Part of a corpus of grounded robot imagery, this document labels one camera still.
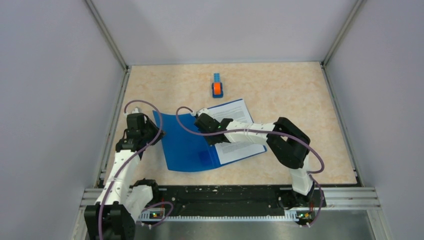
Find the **white printed paper stack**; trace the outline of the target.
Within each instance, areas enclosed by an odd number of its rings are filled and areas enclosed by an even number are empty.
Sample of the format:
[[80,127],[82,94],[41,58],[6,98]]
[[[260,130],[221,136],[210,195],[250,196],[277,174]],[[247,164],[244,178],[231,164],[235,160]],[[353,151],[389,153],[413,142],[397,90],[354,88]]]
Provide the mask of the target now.
[[[239,129],[239,131],[232,132],[232,135],[243,135],[247,132],[246,124],[252,124],[254,122],[242,98],[209,107],[208,114],[219,122],[223,119],[232,119],[235,122],[243,123],[243,125],[236,125],[235,129]],[[218,167],[247,159],[265,153],[266,151],[266,146],[246,140],[235,143],[223,142],[214,145],[214,154],[216,155]]]

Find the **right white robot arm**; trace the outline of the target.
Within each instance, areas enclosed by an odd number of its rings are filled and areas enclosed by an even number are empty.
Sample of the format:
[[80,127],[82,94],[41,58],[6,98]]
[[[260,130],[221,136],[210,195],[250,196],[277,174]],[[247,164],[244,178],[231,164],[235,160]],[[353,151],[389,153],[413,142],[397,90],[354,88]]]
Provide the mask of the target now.
[[316,185],[312,179],[315,172],[309,168],[309,154],[314,154],[320,163],[318,173],[323,172],[324,161],[310,146],[310,138],[289,119],[247,123],[232,118],[217,120],[207,112],[198,112],[194,125],[209,145],[245,143],[268,147],[279,163],[289,169],[292,179],[291,192],[280,199],[282,206],[291,209],[312,205]]

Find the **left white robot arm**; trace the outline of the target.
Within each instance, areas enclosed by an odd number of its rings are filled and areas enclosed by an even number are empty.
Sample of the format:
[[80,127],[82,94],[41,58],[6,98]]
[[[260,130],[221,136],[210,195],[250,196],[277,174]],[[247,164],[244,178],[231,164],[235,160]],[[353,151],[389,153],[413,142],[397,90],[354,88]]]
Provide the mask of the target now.
[[91,240],[132,240],[136,222],[146,207],[160,202],[155,180],[132,182],[143,152],[164,132],[137,109],[126,116],[127,128],[115,146],[112,169],[100,196],[87,205],[84,220]]

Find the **blue file folder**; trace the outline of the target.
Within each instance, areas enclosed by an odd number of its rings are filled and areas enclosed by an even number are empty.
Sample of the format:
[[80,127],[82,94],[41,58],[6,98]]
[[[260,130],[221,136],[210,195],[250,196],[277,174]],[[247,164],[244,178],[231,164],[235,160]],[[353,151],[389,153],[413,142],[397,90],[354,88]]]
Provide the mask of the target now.
[[[233,100],[208,108],[213,118],[223,118],[238,122],[253,123],[245,101]],[[199,132],[194,125],[195,117],[189,113],[178,114],[181,123],[189,130]],[[209,145],[203,136],[185,131],[177,122],[174,114],[162,113],[162,148],[168,170],[176,172],[202,172],[220,168],[236,161],[247,159],[267,152],[261,144],[218,143]]]

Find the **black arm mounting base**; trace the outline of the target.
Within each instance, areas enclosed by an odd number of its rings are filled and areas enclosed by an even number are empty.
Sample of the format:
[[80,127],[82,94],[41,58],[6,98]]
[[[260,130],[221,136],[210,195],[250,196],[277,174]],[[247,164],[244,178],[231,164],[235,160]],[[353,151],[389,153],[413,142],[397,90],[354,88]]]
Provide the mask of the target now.
[[148,205],[156,203],[171,217],[279,217],[326,206],[317,187],[303,196],[288,185],[159,185]]

